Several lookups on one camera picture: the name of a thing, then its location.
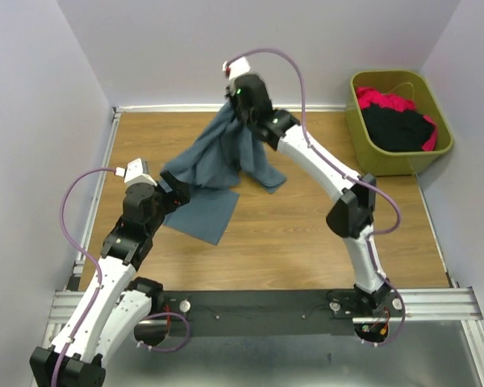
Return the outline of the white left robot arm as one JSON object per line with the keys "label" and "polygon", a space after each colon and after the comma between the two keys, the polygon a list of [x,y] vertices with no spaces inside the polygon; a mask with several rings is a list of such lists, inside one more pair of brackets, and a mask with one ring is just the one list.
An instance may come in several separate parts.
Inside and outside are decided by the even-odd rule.
{"label": "white left robot arm", "polygon": [[160,174],[165,187],[146,173],[116,169],[115,174],[127,186],[123,213],[105,238],[94,279],[71,317],[48,347],[31,354],[38,386],[103,385],[108,361],[142,321],[158,322],[168,335],[172,320],[178,320],[185,333],[174,351],[190,340],[189,321],[165,306],[161,284],[136,276],[165,216],[189,202],[190,188],[168,171]]}

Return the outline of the blue-grey t shirt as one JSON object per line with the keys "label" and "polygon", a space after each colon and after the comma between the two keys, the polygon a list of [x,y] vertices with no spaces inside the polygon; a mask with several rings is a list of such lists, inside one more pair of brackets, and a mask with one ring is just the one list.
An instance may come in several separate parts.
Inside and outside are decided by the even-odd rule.
{"label": "blue-grey t shirt", "polygon": [[216,245],[235,211],[239,194],[233,189],[242,174],[272,194],[286,182],[275,169],[264,144],[225,104],[198,138],[163,167],[190,185],[190,202],[165,217],[165,225]]}

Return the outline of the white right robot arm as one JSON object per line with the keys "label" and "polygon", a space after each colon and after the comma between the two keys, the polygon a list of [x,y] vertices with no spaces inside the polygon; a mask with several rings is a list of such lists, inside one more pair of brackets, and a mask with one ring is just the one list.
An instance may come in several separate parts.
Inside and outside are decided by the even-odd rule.
{"label": "white right robot arm", "polygon": [[354,288],[333,291],[332,301],[348,298],[357,312],[372,314],[391,291],[373,237],[376,178],[342,164],[288,110],[274,108],[258,74],[229,74],[228,80],[227,97],[237,118],[260,141],[299,165],[332,201],[326,223],[344,241],[355,276]]}

